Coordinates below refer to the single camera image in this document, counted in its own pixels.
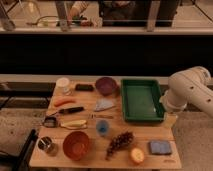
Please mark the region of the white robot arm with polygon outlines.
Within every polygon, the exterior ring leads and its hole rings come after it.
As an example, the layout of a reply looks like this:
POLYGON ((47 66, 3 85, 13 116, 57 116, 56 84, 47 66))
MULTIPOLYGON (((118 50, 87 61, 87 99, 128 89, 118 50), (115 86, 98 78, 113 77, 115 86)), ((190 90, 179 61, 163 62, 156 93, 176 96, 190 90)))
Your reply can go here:
POLYGON ((207 87, 210 81, 210 72, 202 66, 172 74, 168 78, 168 89, 159 99, 166 110, 161 126, 171 129, 177 114, 184 111, 188 103, 213 118, 213 90, 207 87))

